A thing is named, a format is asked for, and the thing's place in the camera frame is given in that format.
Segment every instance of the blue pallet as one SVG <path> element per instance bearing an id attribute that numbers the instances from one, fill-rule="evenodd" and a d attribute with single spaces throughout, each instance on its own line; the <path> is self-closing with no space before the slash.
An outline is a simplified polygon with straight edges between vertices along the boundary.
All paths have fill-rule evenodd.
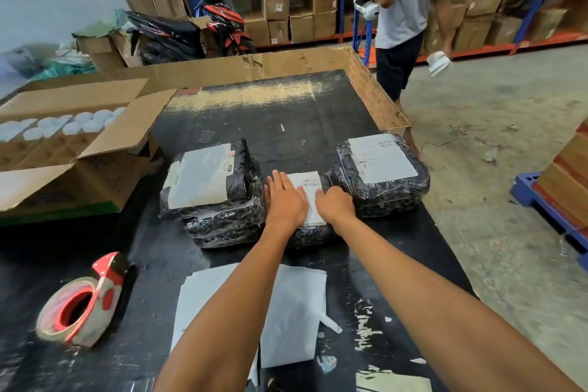
<path id="1" fill-rule="evenodd" d="M 541 195 L 533 189 L 533 183 L 541 175 L 540 172 L 528 172 L 516 176 L 513 187 L 511 188 L 511 195 L 522 206 L 532 206 L 537 204 L 543 209 L 551 218 L 562 226 L 566 234 L 575 239 L 588 251 L 588 239 L 576 230 L 576 227 L 569 223 L 565 217 L 558 213 L 548 202 L 546 202 Z M 588 253 L 581 255 L 578 263 L 588 271 Z"/>

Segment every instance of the open cardboard box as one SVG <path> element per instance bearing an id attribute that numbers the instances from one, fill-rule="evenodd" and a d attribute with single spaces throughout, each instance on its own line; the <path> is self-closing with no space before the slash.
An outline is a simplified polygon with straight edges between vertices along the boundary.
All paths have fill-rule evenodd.
<path id="1" fill-rule="evenodd" d="M 357 96 L 364 102 L 367 111 L 370 113 L 379 130 L 404 137 L 406 131 L 410 128 L 408 120 L 396 109 L 392 100 L 376 81 L 376 78 L 371 76 L 370 71 L 365 68 L 357 57 L 357 54 L 349 46 L 309 48 L 305 50 L 288 50 L 276 53 L 176 62 L 173 64 L 136 67 L 134 69 L 121 69 L 112 73 L 91 73 L 29 83 L 21 91 L 45 90 L 44 92 L 38 92 L 36 98 L 44 103 L 46 111 L 49 111 L 49 107 L 53 105 L 51 99 L 54 94 L 61 93 L 61 90 L 55 90 L 56 88 L 74 84 L 105 83 L 105 81 L 124 81 L 126 85 L 117 85 L 120 83 L 116 82 L 110 83 L 112 85 L 108 87 L 116 87 L 118 94 L 114 93 L 114 89 L 106 90 L 107 86 L 102 84 L 75 85 L 74 87 L 67 87 L 65 90 L 71 93 L 70 102 L 73 102 L 73 99 L 97 99 L 91 96 L 79 96 L 80 91 L 84 90 L 84 87 L 87 87 L 88 90 L 91 88 L 96 96 L 99 94 L 105 96 L 105 93 L 112 92 L 111 95 L 107 96 L 108 99 L 105 100 L 105 104 L 107 105 L 114 103 L 116 100 L 121 100 L 120 97 L 124 96 L 129 106 L 137 103 L 139 107 L 139 104 L 145 103 L 150 107 L 149 110 L 141 107 L 141 112 L 136 112 L 136 130 L 134 128 L 127 130 L 123 123 L 118 126 L 120 129 L 107 129 L 75 161 L 69 164 L 0 173 L 0 187 L 3 189 L 2 192 L 12 193 L 9 196 L 6 194 L 1 195 L 2 207 L 0 209 L 6 212 L 0 213 L 0 218 L 2 218 L 3 214 L 9 214 L 11 217 L 14 217 L 19 214 L 43 212 L 30 207 L 26 208 L 30 203 L 29 199 L 37 197 L 37 195 L 33 194 L 37 191 L 39 193 L 43 192 L 40 189 L 45 185 L 47 187 L 44 190 L 49 190 L 48 188 L 52 188 L 54 184 L 65 187 L 68 183 L 77 183 L 80 189 L 83 186 L 88 192 L 85 200 L 76 198 L 77 203 L 72 200 L 69 204 L 65 202 L 45 204 L 47 208 L 53 205 L 52 210 L 65 208 L 71 210 L 74 207 L 83 206 L 90 210 L 87 214 L 99 214 L 120 210 L 138 179 L 143 175 L 148 164 L 147 158 L 145 158 L 143 163 L 139 164 L 135 158 L 140 157 L 130 155 L 128 149 L 136 147 L 141 142 L 159 112 L 165 107 L 178 88 L 190 87 L 199 89 L 211 85 L 243 83 L 246 81 L 296 76 L 339 69 L 345 71 L 353 88 L 357 92 Z M 148 81 L 146 83 L 145 80 L 139 82 L 136 80 L 137 78 L 148 78 Z M 142 97 L 135 99 L 137 93 Z M 16 96 L 15 100 L 22 96 L 33 97 L 35 96 L 35 92 L 22 93 Z M 290 96 L 290 94 L 276 93 L 275 96 L 283 99 L 283 96 Z M 207 103 L 212 105 L 215 103 L 215 100 L 198 99 L 198 106 L 194 106 L 194 108 L 206 110 Z M 5 107 L 0 108 L 0 114 L 2 114 L 4 109 Z M 19 113 L 26 117 L 30 117 L 31 115 L 30 112 L 25 113 L 21 111 Z M 133 173 L 127 174 L 129 172 L 128 169 L 121 169 L 126 168 L 126 165 L 130 161 L 137 161 L 135 163 L 138 166 L 136 173 L 130 171 Z M 94 188 L 90 184 L 86 185 L 84 183 L 86 179 L 83 179 L 83 177 L 86 173 L 93 177 L 93 179 L 100 181 L 100 188 Z M 107 175 L 114 176 L 117 180 L 119 178 L 123 179 L 119 180 L 117 184 L 117 186 L 125 188 L 119 197 L 115 195 L 116 189 L 118 188 L 111 187 L 106 180 L 103 180 Z"/>
<path id="2" fill-rule="evenodd" d="M 121 211 L 158 148 L 151 126 L 176 92 L 138 97 L 146 82 L 26 91 L 0 107 L 0 123 L 126 107 L 100 133 L 0 143 L 0 225 Z"/>

